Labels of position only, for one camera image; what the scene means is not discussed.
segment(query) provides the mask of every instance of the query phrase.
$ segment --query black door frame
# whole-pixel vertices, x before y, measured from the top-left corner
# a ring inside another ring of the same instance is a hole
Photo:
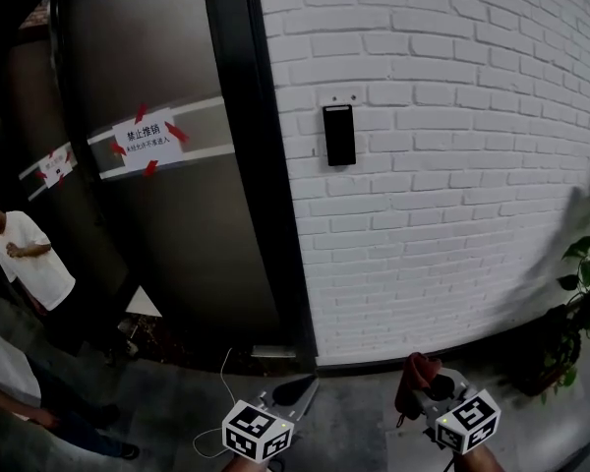
[[[82,171],[111,219],[113,199],[106,197],[69,70],[70,31],[62,19],[64,0],[50,0],[50,28],[53,55],[68,133]],[[275,89],[270,69],[266,32],[260,0],[206,0],[216,66],[229,120],[236,160],[266,277],[275,301],[282,329],[295,346],[298,359],[308,369],[315,367],[317,345],[304,276],[295,213],[286,168],[286,158],[277,115]],[[141,278],[148,294],[157,300],[159,292],[141,274],[138,260],[123,237],[112,236],[130,271]]]

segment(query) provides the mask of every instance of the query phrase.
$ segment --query person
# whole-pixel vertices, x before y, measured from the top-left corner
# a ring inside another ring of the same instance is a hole
[[[82,449],[132,460],[140,449],[103,436],[96,429],[111,425],[116,405],[96,407],[0,337],[0,407],[40,425]]]
[[[9,282],[18,279],[36,312],[50,331],[51,342],[76,354],[86,337],[114,363],[113,350],[135,356],[138,347],[114,324],[97,320],[85,289],[66,269],[50,240],[23,211],[0,209],[0,266]]]

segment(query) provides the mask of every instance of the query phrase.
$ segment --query paper sign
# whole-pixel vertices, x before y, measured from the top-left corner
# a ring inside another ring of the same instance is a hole
[[[113,127],[116,143],[123,148],[122,160],[131,169],[145,169],[151,161],[157,165],[183,160],[179,139],[171,135],[166,123],[173,125],[169,108],[145,114],[136,124],[135,119]]]
[[[72,171],[70,153],[66,147],[60,147],[39,161],[39,175],[50,189]]]

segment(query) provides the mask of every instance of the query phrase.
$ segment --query door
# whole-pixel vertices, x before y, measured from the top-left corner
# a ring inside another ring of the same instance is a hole
[[[283,343],[221,96],[206,0],[60,0],[63,58],[100,194],[155,307],[189,338]],[[113,126],[170,108],[189,140],[150,176]]]

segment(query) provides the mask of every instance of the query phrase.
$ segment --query hand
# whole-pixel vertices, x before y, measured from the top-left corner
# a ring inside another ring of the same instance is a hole
[[[41,306],[36,299],[34,299],[32,301],[32,305],[34,306],[35,310],[42,315],[43,317],[45,317],[46,315],[48,315],[48,310],[46,310],[43,306]]]
[[[7,254],[9,257],[19,259],[25,256],[23,248],[18,247],[15,243],[7,243]]]
[[[61,423],[59,418],[47,409],[35,409],[29,417],[45,429],[56,429]]]

